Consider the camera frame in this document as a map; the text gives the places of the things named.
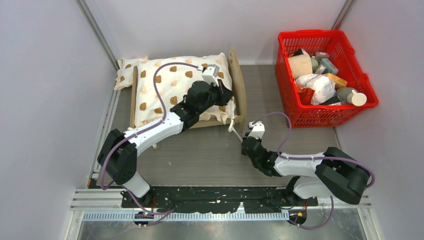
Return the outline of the large bear print cushion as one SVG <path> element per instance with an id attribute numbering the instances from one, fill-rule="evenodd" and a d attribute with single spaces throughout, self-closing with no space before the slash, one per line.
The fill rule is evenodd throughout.
<path id="1" fill-rule="evenodd" d="M 225 87 L 232 88 L 232 78 L 224 53 L 218 55 L 177 56 L 151 59 L 140 64 L 135 98 L 134 125 L 139 128 L 161 119 L 164 112 L 183 100 L 183 96 L 196 81 L 203 80 L 198 66 L 217 65 L 217 78 Z"/>

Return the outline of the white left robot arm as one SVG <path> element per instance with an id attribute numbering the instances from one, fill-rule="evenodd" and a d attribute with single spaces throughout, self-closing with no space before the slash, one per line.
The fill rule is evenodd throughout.
<path id="1" fill-rule="evenodd" d="M 173 106 L 164 119 L 130 131 L 111 130 L 97 157 L 102 173 L 128 189 L 141 207 L 148 207 L 154 197 L 150 184 L 137 171 L 138 156 L 154 144 L 188 130 L 199 121 L 202 113 L 212 106 L 226 106 L 233 96 L 234 92 L 221 80 L 217 85 L 195 81 L 183 100 Z"/>

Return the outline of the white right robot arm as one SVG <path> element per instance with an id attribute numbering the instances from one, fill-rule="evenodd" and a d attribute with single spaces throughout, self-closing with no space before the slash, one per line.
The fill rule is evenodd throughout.
<path id="1" fill-rule="evenodd" d="M 261 139 L 245 137 L 241 153 L 268 177 L 292 177 L 285 192 L 291 205 L 314 197 L 336 197 L 357 205 L 373 182 L 370 169 L 336 147 L 312 155 L 293 155 L 267 150 Z"/>

